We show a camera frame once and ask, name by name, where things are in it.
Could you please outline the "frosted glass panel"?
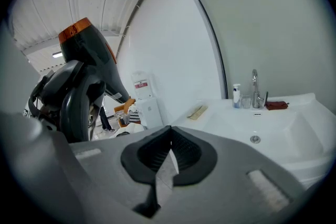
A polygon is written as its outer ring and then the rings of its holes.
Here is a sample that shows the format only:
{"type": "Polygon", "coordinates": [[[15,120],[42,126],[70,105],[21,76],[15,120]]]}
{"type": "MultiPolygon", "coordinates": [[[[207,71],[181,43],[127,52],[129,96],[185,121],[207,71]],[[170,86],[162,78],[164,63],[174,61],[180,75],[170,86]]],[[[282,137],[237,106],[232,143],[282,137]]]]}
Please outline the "frosted glass panel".
{"type": "Polygon", "coordinates": [[[261,93],[314,93],[336,110],[336,15],[327,0],[200,0],[221,50],[227,83],[261,93]]]}

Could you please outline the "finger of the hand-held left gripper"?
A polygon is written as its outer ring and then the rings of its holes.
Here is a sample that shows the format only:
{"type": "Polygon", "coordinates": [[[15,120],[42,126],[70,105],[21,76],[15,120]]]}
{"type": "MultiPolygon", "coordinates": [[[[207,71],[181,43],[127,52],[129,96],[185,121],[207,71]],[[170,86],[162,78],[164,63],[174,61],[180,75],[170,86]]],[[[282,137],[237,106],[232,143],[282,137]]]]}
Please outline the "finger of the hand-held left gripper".
{"type": "Polygon", "coordinates": [[[43,102],[61,102],[72,87],[82,66],[83,62],[71,60],[58,69],[43,88],[43,102]]]}
{"type": "Polygon", "coordinates": [[[105,89],[103,81],[82,80],[67,93],[60,112],[60,131],[69,143],[92,139],[105,89]]]}

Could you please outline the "black white striped cushion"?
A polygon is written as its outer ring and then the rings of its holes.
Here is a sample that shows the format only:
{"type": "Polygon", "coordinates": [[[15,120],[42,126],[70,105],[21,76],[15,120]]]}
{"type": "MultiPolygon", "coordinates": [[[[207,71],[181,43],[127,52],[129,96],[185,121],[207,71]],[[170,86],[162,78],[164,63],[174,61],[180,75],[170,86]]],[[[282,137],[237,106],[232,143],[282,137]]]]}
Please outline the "black white striped cushion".
{"type": "Polygon", "coordinates": [[[135,111],[130,110],[128,113],[122,112],[119,115],[119,120],[121,124],[128,125],[129,123],[140,122],[140,117],[137,110],[135,111]]]}

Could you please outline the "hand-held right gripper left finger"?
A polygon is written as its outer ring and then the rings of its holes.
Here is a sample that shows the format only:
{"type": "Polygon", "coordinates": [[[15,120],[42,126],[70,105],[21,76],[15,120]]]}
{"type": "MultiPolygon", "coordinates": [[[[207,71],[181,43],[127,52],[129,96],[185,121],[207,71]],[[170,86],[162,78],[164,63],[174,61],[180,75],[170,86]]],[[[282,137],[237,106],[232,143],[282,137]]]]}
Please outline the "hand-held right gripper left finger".
{"type": "Polygon", "coordinates": [[[171,224],[157,195],[157,172],[171,149],[170,126],[107,140],[72,144],[74,185],[84,224],[171,224]]]}

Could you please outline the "clear glass cup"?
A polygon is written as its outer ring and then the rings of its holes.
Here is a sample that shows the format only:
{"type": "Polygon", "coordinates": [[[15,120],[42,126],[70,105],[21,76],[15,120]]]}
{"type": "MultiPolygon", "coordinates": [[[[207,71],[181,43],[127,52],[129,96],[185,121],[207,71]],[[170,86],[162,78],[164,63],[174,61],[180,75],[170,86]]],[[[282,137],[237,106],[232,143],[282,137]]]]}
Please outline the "clear glass cup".
{"type": "Polygon", "coordinates": [[[251,95],[243,94],[240,99],[240,107],[243,109],[249,109],[251,107],[251,95]]]}

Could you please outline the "chrome faucet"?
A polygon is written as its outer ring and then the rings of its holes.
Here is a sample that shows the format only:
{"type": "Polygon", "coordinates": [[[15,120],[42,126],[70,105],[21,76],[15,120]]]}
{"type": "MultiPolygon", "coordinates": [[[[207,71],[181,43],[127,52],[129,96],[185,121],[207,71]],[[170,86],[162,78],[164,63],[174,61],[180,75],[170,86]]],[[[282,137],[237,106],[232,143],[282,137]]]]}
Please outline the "chrome faucet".
{"type": "Polygon", "coordinates": [[[258,82],[258,73],[256,69],[252,70],[252,86],[253,86],[253,97],[251,100],[251,105],[253,108],[263,108],[264,106],[264,97],[261,97],[260,91],[259,91],[259,82],[258,82]]]}

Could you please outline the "dark red pouch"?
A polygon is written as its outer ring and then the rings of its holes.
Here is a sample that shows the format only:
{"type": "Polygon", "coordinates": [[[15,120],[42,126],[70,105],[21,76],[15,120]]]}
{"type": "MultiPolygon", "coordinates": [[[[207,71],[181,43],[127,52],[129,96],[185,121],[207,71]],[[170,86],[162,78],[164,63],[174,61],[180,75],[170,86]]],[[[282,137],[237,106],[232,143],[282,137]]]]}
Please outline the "dark red pouch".
{"type": "Polygon", "coordinates": [[[265,107],[267,110],[284,110],[288,108],[288,104],[285,101],[267,101],[265,107]]]}

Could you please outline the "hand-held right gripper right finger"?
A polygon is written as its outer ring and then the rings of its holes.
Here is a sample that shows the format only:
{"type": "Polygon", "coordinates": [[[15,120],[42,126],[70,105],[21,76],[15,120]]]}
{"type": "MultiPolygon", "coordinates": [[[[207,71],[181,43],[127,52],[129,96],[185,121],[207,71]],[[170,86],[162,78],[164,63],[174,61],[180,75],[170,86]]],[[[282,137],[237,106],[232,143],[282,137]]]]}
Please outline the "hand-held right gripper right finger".
{"type": "Polygon", "coordinates": [[[197,171],[210,173],[198,183],[174,185],[156,224],[283,224],[300,208],[302,185],[251,146],[185,127],[173,132],[200,139],[217,160],[202,153],[197,171]]]}

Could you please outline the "tan cosmetic tube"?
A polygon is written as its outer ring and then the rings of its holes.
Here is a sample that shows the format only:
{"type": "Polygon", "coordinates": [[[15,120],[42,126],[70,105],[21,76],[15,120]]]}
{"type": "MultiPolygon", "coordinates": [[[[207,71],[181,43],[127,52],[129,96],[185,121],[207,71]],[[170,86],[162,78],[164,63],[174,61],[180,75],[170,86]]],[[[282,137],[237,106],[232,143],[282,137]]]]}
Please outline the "tan cosmetic tube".
{"type": "Polygon", "coordinates": [[[207,109],[207,106],[197,106],[188,116],[188,119],[191,120],[197,120],[203,113],[204,111],[207,109]]]}
{"type": "Polygon", "coordinates": [[[198,106],[195,109],[195,111],[191,114],[190,117],[198,118],[199,116],[201,116],[207,110],[207,108],[208,108],[207,105],[200,105],[200,106],[198,106]]]}

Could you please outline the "white water dispenser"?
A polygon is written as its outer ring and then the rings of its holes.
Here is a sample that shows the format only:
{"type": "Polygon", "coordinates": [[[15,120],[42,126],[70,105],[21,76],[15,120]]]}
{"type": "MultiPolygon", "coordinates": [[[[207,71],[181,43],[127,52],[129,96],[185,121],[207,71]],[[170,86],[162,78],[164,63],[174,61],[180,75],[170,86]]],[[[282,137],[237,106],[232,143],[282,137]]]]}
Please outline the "white water dispenser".
{"type": "Polygon", "coordinates": [[[163,125],[156,98],[136,100],[135,106],[137,108],[141,124],[146,129],[163,125]]]}

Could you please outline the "white ceramic washbasin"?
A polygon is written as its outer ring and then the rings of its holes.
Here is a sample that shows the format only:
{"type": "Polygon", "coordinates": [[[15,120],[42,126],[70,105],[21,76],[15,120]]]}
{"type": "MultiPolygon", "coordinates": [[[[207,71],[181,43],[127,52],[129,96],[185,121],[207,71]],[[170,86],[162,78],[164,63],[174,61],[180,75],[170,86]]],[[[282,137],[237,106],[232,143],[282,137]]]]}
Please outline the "white ceramic washbasin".
{"type": "Polygon", "coordinates": [[[236,109],[229,99],[198,100],[172,125],[243,142],[281,165],[332,163],[336,156],[336,115],[313,93],[274,100],[289,103],[288,108],[236,109]],[[207,110],[197,120],[188,119],[200,105],[207,105],[207,110]],[[252,143],[253,135],[261,142],[252,143]]]}

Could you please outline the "white pump bottle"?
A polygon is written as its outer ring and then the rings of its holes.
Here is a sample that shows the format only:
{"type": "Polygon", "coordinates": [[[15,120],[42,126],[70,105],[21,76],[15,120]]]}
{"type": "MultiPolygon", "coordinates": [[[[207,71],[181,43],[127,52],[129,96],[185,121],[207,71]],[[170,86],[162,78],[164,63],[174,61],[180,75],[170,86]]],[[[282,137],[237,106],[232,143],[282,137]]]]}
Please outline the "white pump bottle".
{"type": "Polygon", "coordinates": [[[240,108],[240,83],[233,84],[233,107],[240,108]]]}

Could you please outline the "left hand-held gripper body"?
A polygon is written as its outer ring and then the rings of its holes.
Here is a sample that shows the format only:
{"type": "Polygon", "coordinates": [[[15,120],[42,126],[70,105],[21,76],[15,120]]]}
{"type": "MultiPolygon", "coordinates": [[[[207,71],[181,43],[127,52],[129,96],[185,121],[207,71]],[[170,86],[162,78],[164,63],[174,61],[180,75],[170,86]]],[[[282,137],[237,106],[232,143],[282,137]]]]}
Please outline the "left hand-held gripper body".
{"type": "Polygon", "coordinates": [[[53,73],[44,75],[34,87],[27,101],[26,116],[41,121],[49,130],[59,130],[59,111],[52,111],[48,106],[44,105],[40,95],[52,76],[53,73]]]}

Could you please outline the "black orange hair dryer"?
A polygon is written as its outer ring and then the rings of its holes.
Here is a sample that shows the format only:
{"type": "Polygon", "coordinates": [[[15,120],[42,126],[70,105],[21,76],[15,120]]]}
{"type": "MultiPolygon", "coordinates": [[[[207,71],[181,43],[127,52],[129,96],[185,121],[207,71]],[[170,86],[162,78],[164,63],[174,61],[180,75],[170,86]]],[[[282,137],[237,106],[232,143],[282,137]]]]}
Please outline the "black orange hair dryer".
{"type": "Polygon", "coordinates": [[[88,18],[70,25],[58,35],[66,62],[78,60],[93,66],[106,83],[106,95],[125,103],[129,94],[121,82],[117,61],[107,40],[88,18]]]}

